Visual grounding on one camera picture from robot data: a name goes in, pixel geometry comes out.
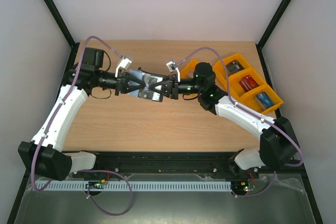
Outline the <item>yellow bin with red cards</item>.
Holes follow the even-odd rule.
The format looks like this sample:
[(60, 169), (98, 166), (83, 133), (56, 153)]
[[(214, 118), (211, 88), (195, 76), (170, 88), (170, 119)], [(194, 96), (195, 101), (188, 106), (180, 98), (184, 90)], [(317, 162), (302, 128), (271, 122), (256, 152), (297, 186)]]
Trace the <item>yellow bin with red cards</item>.
[(242, 70), (236, 74), (230, 75), (228, 77), (230, 94), (236, 99), (242, 98), (246, 93), (239, 84), (239, 81), (242, 77), (251, 75), (254, 80), (259, 84), (258, 87), (261, 87), (263, 84), (266, 84), (264, 78), (252, 67), (247, 68), (246, 70)]

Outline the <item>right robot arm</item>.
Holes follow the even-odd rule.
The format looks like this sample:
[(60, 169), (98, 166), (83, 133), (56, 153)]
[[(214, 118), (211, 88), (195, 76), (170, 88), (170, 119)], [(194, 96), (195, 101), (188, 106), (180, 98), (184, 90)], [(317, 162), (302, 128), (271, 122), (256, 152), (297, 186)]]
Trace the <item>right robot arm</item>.
[(298, 153), (293, 128), (285, 117), (274, 119), (257, 113), (238, 103), (215, 83), (216, 75), (209, 63), (196, 65), (191, 79), (177, 80), (171, 75), (162, 81), (149, 85), (149, 90), (176, 99), (179, 94), (197, 94), (201, 107), (238, 124), (259, 141), (259, 146), (242, 149), (233, 156), (229, 164), (232, 176), (242, 177), (248, 169), (267, 166), (279, 171), (284, 166), (292, 166), (291, 158)]

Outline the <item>yellow bin with blue cards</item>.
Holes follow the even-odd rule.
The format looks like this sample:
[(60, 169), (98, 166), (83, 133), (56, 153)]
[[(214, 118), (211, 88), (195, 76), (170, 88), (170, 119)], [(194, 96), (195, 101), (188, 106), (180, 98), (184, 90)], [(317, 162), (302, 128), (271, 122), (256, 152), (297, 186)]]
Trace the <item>yellow bin with blue cards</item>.
[[(261, 92), (266, 92), (269, 95), (269, 97), (272, 99), (275, 105), (268, 108), (267, 110), (263, 110), (259, 106), (259, 104), (255, 101), (255, 96)], [(259, 113), (267, 114), (267, 113), (273, 112), (276, 109), (278, 109), (284, 102), (268, 84), (263, 84), (261, 87), (255, 88), (252, 91), (249, 91), (248, 93), (246, 93), (241, 98), (240, 103), (244, 104), (245, 106)]]

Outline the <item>black leather card holder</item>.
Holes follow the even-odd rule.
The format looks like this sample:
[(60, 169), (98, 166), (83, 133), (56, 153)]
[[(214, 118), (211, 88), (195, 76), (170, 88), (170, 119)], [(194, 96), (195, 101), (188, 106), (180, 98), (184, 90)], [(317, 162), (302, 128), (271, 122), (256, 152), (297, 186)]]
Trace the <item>black leather card holder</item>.
[(139, 79), (140, 81), (144, 82), (143, 88), (130, 92), (130, 95), (154, 102), (163, 101), (162, 94), (154, 92), (153, 90), (150, 89), (150, 85), (157, 84), (158, 82), (163, 81), (164, 79), (163, 76), (159, 76), (153, 73), (145, 73), (142, 70), (133, 70), (133, 69), (130, 70), (130, 74), (135, 78)]

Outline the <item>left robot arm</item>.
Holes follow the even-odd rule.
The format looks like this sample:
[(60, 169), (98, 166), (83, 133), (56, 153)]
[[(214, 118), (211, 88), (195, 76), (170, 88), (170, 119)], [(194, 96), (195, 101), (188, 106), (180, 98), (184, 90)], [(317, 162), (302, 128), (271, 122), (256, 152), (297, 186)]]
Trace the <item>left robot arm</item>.
[(87, 100), (93, 88), (114, 89), (116, 94), (129, 93), (144, 87), (142, 81), (130, 86), (136, 78), (127, 72), (132, 63), (128, 56), (122, 56), (115, 72), (102, 71), (104, 52), (101, 49), (86, 48), (80, 60), (64, 75), (59, 97), (48, 118), (30, 142), (21, 142), (19, 155), (30, 169), (31, 178), (36, 175), (62, 181), (70, 173), (92, 169), (96, 155), (81, 151), (63, 153), (63, 147), (70, 126), (80, 107)]

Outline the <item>yellow bin with black cards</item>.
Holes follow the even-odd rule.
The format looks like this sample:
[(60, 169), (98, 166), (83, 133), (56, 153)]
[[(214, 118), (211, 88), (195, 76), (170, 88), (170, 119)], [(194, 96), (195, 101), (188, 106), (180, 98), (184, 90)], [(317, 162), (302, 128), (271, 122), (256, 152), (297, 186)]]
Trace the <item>yellow bin with black cards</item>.
[(243, 57), (243, 55), (236, 53), (231, 56), (228, 56), (226, 58), (223, 58), (222, 60), (219, 60), (217, 63), (213, 66), (213, 71), (216, 74), (216, 78), (220, 83), (224, 83), (226, 81), (226, 65), (234, 60), (237, 60), (240, 62), (240, 64), (244, 67), (244, 70), (251, 67), (250, 63)]

